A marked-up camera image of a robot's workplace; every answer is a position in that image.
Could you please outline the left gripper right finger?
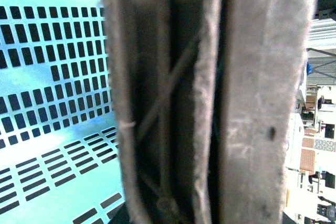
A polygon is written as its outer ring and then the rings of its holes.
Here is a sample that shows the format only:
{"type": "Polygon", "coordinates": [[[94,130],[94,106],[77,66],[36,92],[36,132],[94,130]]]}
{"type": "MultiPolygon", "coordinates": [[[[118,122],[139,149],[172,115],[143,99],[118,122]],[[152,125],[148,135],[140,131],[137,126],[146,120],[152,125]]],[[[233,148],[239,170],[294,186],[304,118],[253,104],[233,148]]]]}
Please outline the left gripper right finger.
{"type": "Polygon", "coordinates": [[[285,141],[316,0],[224,0],[220,223],[281,223],[285,141]]]}

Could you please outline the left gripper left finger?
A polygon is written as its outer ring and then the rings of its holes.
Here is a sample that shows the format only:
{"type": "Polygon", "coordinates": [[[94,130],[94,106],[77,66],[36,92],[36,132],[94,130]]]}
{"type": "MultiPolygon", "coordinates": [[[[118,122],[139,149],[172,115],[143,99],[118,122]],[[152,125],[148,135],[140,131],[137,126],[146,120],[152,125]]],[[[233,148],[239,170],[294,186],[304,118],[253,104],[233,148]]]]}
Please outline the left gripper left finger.
{"type": "Polygon", "coordinates": [[[134,223],[211,223],[221,0],[103,0],[122,185],[134,223]]]}

